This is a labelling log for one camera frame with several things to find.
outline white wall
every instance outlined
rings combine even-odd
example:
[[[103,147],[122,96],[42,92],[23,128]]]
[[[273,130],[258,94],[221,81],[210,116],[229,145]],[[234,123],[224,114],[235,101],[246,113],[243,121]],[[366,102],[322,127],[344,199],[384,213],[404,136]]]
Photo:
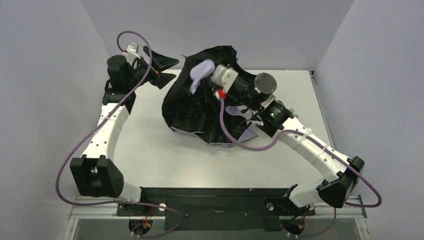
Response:
[[[315,72],[338,150],[381,192],[373,240],[424,239],[424,1],[356,0]],[[376,201],[361,184],[366,203]]]
[[[116,35],[134,30],[180,60],[233,45],[245,68],[313,70],[354,0],[81,1],[110,54],[119,53]]]
[[[1,239],[62,238],[55,177],[97,123],[107,58],[79,0],[1,1]],[[76,196],[69,167],[61,188]]]

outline black bracket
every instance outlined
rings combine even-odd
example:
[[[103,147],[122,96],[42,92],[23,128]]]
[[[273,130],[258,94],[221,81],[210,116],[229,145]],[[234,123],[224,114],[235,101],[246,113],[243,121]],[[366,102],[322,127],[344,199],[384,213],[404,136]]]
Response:
[[[114,163],[100,158],[74,157],[70,171],[81,196],[117,198],[124,188],[124,176]]]

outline black joint housing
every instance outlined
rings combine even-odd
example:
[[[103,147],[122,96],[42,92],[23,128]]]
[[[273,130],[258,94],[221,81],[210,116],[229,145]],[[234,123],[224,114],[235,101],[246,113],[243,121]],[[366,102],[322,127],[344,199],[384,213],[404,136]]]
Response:
[[[74,157],[69,167],[81,196],[117,198],[121,195],[124,176],[105,156]]]
[[[361,173],[364,169],[365,162],[360,157],[356,156],[347,160],[350,166],[357,172]],[[342,208],[351,194],[352,190],[358,184],[358,176],[351,170],[346,170],[337,173],[338,179],[333,182],[324,180],[319,186],[316,187],[319,197],[328,205],[334,208]]]
[[[283,130],[283,123],[287,119],[292,119],[293,113],[288,110],[281,102],[273,101],[259,114],[263,121],[263,126],[258,126],[268,136],[272,137],[277,130]]]

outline white cable tie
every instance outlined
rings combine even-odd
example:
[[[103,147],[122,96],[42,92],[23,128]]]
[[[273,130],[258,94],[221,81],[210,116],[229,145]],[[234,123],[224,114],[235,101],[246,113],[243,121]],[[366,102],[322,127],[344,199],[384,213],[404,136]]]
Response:
[[[325,152],[325,150],[327,149],[328,146],[329,146],[328,144],[325,144],[324,147],[321,149],[321,151],[316,156],[316,158],[319,158],[321,156],[321,154],[323,154]]]
[[[105,120],[105,119],[107,119],[107,120],[111,120],[111,121],[114,121],[115,123],[118,123],[118,122],[117,122],[117,120],[116,120],[116,118],[114,119],[114,118],[107,117],[107,116],[100,118],[100,120],[101,120],[101,121],[103,121],[103,120]]]
[[[296,150],[297,147],[299,147],[300,144],[312,133],[312,129],[308,127],[306,131],[304,132],[303,136],[297,140],[296,144],[292,147],[293,150]]]

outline white table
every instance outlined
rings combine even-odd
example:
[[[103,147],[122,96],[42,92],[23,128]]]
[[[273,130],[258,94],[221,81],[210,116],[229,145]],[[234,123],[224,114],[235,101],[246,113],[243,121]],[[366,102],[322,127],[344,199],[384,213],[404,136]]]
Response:
[[[168,70],[178,75],[179,70]],[[293,108],[300,121],[324,142],[329,136],[308,71],[251,70],[277,80],[274,95]],[[125,122],[114,154],[114,163],[129,183],[158,188],[288,188],[320,178],[319,172],[282,142],[253,152],[238,146],[207,145],[197,136],[173,132],[162,117],[162,101],[174,81],[159,90],[149,83],[140,87],[131,115]],[[248,142],[263,146],[271,138]]]

